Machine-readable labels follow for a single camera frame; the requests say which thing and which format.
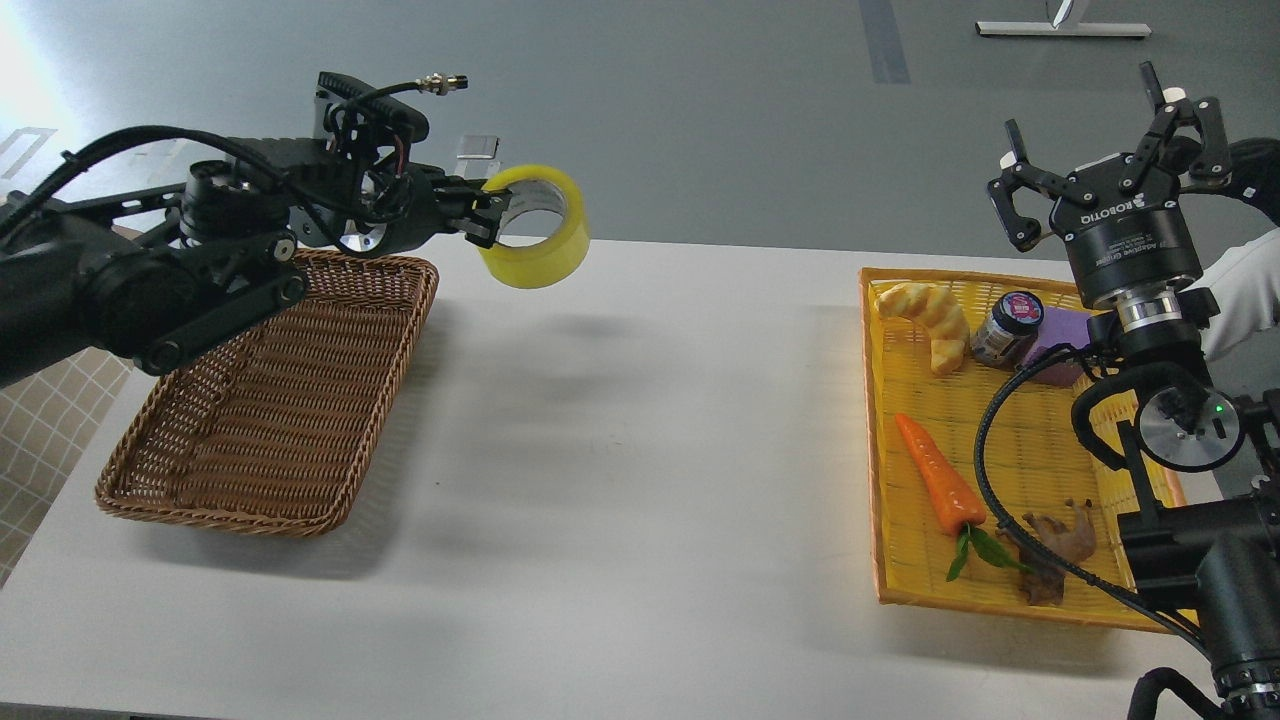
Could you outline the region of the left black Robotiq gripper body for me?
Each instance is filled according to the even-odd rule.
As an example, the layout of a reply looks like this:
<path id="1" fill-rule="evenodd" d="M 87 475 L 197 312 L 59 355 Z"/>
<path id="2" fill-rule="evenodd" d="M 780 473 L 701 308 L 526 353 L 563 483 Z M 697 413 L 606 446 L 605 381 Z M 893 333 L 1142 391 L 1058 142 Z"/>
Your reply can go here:
<path id="1" fill-rule="evenodd" d="M 457 233 L 466 218 L 466 179 L 439 167 L 372 167 L 353 191 L 358 204 L 340 211 L 340 251 L 356 258 L 419 249 L 435 234 Z"/>

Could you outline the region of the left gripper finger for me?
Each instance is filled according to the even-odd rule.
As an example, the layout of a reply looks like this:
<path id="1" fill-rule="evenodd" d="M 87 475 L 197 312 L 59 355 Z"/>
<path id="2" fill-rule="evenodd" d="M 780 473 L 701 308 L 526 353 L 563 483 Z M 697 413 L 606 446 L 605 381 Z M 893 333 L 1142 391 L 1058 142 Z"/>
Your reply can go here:
<path id="1" fill-rule="evenodd" d="M 454 228 L 463 233 L 470 243 L 480 249 L 492 249 L 499 243 L 504 214 L 503 208 L 472 208 L 454 219 Z"/>
<path id="2" fill-rule="evenodd" d="M 457 174 L 445 174 L 440 179 L 440 205 L 456 206 L 492 206 L 495 202 L 508 202 L 512 192 L 507 188 L 486 188 L 486 178 L 465 178 Z"/>

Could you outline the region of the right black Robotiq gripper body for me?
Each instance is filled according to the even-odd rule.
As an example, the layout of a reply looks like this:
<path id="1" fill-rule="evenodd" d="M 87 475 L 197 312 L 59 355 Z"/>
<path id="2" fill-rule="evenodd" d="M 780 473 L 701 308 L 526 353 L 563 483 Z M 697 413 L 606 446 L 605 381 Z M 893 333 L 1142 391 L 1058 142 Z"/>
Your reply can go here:
<path id="1" fill-rule="evenodd" d="M 1078 167 L 1068 174 L 1071 193 L 1050 213 L 1088 309 L 1111 309 L 1120 295 L 1140 288 L 1180 291 L 1203 274 L 1179 204 L 1179 178 L 1151 167 L 1125 186 L 1133 164 L 1115 152 Z"/>

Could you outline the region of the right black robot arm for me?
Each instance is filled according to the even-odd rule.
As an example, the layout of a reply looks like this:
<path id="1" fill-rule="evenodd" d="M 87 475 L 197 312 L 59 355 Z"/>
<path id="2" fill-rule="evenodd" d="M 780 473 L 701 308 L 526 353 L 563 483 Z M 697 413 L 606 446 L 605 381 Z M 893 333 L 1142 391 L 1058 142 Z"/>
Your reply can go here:
<path id="1" fill-rule="evenodd" d="M 1196 287 L 1202 264 L 1184 193 L 1230 196 L 1277 218 L 1277 195 L 1248 179 L 1277 152 L 1272 140 L 1230 143 L 1216 97 L 1167 87 L 1149 63 L 1152 111 L 1130 152 L 1060 176 L 1029 163 L 1015 120 L 987 192 L 1010 243 L 1027 252 L 1056 234 L 1091 310 L 1091 342 L 1055 345 L 995 395 L 975 433 L 979 492 L 997 525 L 1050 566 L 1170 630 L 1208 662 L 1213 696 L 1157 667 L 1128 716 L 1152 719 L 1172 692 L 1202 719 L 1275 719 L 1277 701 L 1277 391 L 1233 397 L 1213 383 L 1201 334 L 1220 311 Z M 1034 374 L 1078 360 L 1097 378 L 1075 397 L 1071 429 L 1102 466 L 1125 474 L 1135 510 L 1117 516 L 1132 587 L 1107 582 L 1034 538 L 998 500 L 987 438 L 1005 401 Z"/>

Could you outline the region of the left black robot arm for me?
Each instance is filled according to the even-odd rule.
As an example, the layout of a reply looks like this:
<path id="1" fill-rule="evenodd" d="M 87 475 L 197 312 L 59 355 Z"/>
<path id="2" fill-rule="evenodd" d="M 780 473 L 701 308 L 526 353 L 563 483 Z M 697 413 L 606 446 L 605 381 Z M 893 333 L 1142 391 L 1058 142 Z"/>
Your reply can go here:
<path id="1" fill-rule="evenodd" d="M 300 304 L 301 249 L 376 259 L 461 233 L 497 245 L 509 192 L 410 160 L 430 131 L 401 101 L 467 88 L 431 73 L 376 87 L 323 72 L 312 137 L 228 138 L 133 126 L 3 202 L 1 374 L 13 386 L 96 347 L 165 375 Z M 106 160 L 168 140 L 218 150 L 177 184 L 65 202 Z"/>

